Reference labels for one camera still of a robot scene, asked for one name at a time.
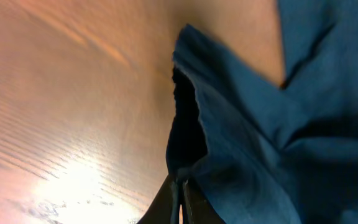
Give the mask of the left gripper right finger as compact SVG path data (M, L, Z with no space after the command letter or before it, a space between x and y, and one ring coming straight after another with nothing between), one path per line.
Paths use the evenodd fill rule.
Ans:
M186 180L183 190L183 222L186 224L225 224L193 179Z

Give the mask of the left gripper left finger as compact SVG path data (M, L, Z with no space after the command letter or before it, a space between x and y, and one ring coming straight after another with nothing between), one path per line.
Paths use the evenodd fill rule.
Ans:
M179 224L179 188L169 175L137 224Z

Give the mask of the navy blue shorts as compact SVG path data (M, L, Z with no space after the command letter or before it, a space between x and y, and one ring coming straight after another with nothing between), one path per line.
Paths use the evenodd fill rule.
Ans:
M226 223L358 223L358 1L280 1L286 74L270 84L185 26L167 167Z

